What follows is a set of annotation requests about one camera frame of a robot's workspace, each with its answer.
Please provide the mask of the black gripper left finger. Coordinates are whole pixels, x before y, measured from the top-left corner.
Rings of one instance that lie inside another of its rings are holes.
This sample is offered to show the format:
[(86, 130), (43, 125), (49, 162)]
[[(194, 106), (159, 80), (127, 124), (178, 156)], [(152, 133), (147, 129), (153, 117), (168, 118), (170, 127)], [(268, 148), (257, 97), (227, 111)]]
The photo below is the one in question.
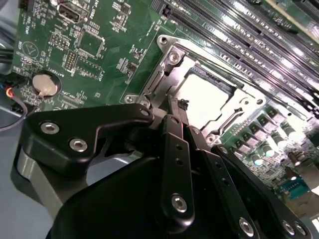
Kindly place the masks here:
[(75, 194), (139, 159), (187, 156), (179, 112), (140, 104), (39, 112), (21, 133), (21, 175), (54, 221)]

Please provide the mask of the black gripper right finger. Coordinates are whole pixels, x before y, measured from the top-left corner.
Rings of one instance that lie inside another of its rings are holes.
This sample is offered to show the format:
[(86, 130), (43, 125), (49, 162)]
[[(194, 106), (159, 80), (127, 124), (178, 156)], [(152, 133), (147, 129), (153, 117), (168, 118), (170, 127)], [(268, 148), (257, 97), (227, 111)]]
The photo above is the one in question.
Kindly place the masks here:
[(311, 239), (310, 229), (223, 145), (210, 147), (183, 114), (185, 239)]

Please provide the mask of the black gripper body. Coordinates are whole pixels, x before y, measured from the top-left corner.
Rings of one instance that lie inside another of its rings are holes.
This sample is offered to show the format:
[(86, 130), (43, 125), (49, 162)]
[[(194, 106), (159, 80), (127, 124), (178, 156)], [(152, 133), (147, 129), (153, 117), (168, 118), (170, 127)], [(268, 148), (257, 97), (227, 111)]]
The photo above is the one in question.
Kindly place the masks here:
[(142, 158), (72, 196), (56, 239), (237, 239), (212, 187), (189, 159)]

